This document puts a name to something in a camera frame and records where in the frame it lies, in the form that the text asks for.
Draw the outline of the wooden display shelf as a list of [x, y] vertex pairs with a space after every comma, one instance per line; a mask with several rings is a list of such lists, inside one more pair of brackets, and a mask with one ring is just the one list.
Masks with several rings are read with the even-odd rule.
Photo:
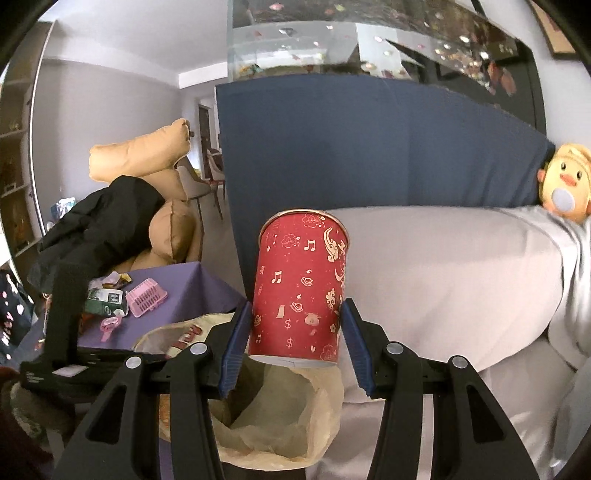
[[16, 49], [1, 84], [1, 227], [21, 281], [45, 230], [33, 166], [33, 114], [40, 67], [54, 24], [37, 22]]

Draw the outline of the beige trash bag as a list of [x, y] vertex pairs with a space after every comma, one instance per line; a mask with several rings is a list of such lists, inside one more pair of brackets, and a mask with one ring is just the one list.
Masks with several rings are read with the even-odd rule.
[[208, 402], [219, 458], [249, 470], [315, 465], [339, 433], [344, 396], [337, 366], [294, 369], [246, 357], [228, 398]]

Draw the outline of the black jacket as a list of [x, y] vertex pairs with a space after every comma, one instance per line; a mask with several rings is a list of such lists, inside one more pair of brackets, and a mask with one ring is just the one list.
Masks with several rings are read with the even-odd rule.
[[60, 265], [85, 268], [92, 278], [150, 246], [149, 224], [164, 205], [163, 196], [143, 179], [119, 176], [61, 218], [38, 245], [27, 280], [40, 293], [52, 292]]

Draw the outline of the pink slatted plastic box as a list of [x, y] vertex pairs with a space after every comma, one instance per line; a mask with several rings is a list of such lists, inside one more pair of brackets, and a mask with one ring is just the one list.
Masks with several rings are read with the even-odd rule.
[[158, 308], [168, 293], [152, 278], [147, 278], [125, 294], [131, 314], [140, 318]]

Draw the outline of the grey dining chair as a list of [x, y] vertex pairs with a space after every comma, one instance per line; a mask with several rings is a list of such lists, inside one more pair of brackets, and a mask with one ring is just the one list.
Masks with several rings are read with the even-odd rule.
[[217, 196], [217, 184], [215, 182], [201, 179], [197, 175], [197, 171], [195, 171], [186, 156], [180, 158], [176, 162], [175, 169], [178, 172], [180, 182], [183, 186], [184, 192], [186, 193], [187, 199], [189, 201], [197, 201], [198, 212], [201, 212], [199, 203], [200, 199], [207, 195], [212, 195], [218, 215], [221, 219], [223, 219], [221, 204], [219, 203]]

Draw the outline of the purple tablecloth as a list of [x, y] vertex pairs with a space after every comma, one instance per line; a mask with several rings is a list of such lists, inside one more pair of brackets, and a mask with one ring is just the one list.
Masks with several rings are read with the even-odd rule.
[[[163, 354], [139, 353], [135, 351], [134, 344], [142, 335], [156, 327], [177, 326], [183, 320], [205, 313], [228, 313], [231, 317], [239, 304], [246, 301], [228, 284], [209, 275], [198, 262], [138, 270], [133, 272], [132, 277], [135, 281], [153, 278], [168, 293], [166, 300], [140, 318], [125, 319], [106, 343], [100, 341], [101, 332], [98, 327], [90, 328], [84, 335], [79, 333], [80, 349], [127, 350], [130, 356], [148, 354], [169, 359]], [[48, 398], [71, 403], [88, 402], [92, 406], [97, 397]]]

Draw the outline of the black pink spotted bag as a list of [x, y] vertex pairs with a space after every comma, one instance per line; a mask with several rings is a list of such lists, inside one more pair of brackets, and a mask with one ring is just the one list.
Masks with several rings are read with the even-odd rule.
[[0, 277], [1, 363], [7, 363], [32, 327], [34, 302], [11, 270]]

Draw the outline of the yellow duck plush toy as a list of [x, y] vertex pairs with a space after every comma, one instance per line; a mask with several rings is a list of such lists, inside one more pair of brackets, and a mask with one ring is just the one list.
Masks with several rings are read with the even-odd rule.
[[590, 150], [561, 145], [537, 173], [539, 197], [549, 212], [582, 224], [590, 216]]

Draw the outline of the tan beanbag sofa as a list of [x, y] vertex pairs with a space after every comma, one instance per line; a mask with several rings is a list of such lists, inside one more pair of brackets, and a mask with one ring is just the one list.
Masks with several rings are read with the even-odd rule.
[[89, 150], [89, 177], [109, 186], [131, 204], [117, 205], [131, 214], [129, 228], [136, 234], [125, 251], [112, 260], [119, 272], [199, 261], [204, 225], [189, 203], [177, 163], [190, 149], [190, 124], [174, 120], [151, 133]]

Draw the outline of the dark blue cloth cover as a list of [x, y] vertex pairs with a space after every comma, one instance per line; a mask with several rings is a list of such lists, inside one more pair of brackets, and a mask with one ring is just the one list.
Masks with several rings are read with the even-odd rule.
[[223, 171], [242, 282], [259, 231], [284, 210], [520, 207], [555, 145], [534, 127], [440, 86], [290, 75], [216, 91]]

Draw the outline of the pink cartoon candy wrapper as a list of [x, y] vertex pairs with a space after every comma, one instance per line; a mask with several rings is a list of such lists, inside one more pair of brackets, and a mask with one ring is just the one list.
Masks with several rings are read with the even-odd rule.
[[101, 341], [103, 343], [107, 342], [112, 333], [119, 328], [121, 324], [122, 317], [118, 315], [103, 319], [100, 323]]

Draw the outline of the red paper cup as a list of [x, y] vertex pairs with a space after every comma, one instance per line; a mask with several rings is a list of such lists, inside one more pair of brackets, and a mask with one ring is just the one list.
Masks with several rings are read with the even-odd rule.
[[327, 212], [287, 210], [266, 221], [259, 233], [250, 358], [290, 368], [338, 361], [348, 249], [346, 228]]

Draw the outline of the green white milk pouch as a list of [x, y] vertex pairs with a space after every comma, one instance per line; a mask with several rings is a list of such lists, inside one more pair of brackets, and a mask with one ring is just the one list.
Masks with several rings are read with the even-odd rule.
[[119, 289], [94, 288], [87, 293], [84, 312], [104, 318], [128, 314], [125, 293]]

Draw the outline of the white covered sofa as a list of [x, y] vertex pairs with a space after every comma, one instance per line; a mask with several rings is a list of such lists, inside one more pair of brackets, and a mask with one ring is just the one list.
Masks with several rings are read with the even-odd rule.
[[346, 295], [419, 356], [466, 357], [541, 478], [590, 423], [590, 227], [539, 206], [337, 211]]

